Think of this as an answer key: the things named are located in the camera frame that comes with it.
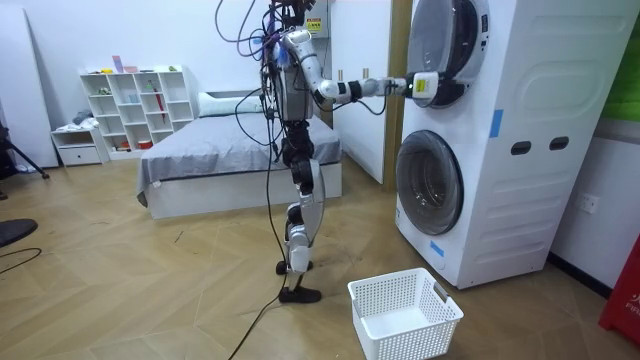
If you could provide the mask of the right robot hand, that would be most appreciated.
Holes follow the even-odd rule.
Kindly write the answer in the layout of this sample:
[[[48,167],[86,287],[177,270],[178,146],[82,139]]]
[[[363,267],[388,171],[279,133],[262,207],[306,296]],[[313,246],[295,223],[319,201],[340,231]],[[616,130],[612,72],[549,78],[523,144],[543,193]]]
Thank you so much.
[[[412,72],[406,75],[405,97],[411,99],[431,100],[437,95],[439,84],[438,72]]]

